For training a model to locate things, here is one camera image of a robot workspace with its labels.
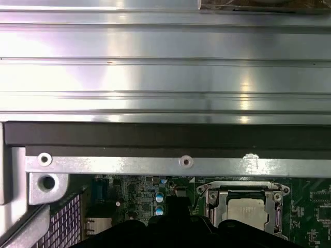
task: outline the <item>motherboard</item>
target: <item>motherboard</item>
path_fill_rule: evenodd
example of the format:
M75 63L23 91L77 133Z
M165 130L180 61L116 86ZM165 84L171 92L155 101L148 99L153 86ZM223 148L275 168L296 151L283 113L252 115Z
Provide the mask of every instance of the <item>motherboard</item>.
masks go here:
M197 189L211 182L234 181L274 182L286 187L289 192L281 202L282 235L303 247L331 245L330 179L99 175L92 184L91 202L115 202L112 225L129 219L147 225L152 216L164 214L165 198L175 195L178 187L186 190L192 203L191 213L205 215L206 200Z

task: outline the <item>black plastic strip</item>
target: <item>black plastic strip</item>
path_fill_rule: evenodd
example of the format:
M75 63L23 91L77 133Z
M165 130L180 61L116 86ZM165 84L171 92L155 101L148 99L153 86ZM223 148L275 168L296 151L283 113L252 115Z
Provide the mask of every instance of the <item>black plastic strip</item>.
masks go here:
M330 151L309 150L263 150L263 149L201 149L201 148L109 148L109 147L63 147L27 146L27 156L47 152L54 157L145 157L180 158L242 158L248 153L264 159L331 159Z
M10 146L331 150L331 126L7 122Z

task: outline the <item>metal grille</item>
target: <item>metal grille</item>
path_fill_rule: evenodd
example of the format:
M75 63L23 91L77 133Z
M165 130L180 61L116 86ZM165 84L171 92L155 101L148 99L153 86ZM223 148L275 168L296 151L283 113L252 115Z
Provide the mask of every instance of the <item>metal grille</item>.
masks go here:
M81 241L80 195L51 217L50 228L32 248L68 248Z

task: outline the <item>cpu socket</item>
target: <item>cpu socket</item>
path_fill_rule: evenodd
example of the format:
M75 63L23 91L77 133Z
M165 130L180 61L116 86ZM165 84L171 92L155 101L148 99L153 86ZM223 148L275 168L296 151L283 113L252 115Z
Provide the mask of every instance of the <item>cpu socket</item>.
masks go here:
M205 216L218 227L238 220L267 233L282 235L283 198L290 188L270 181L214 181L197 188L205 197Z

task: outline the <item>capacitor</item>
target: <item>capacitor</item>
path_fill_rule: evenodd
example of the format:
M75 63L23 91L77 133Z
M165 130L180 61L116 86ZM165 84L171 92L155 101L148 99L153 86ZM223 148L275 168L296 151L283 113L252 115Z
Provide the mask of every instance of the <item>capacitor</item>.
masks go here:
M164 200L164 195L163 195L163 193L162 193L162 192L158 192L158 193L156 193L156 195L155 195L155 200L156 200L157 203L161 203L161 202L163 202L163 200Z
M156 215L163 215L163 206L156 206L155 214Z

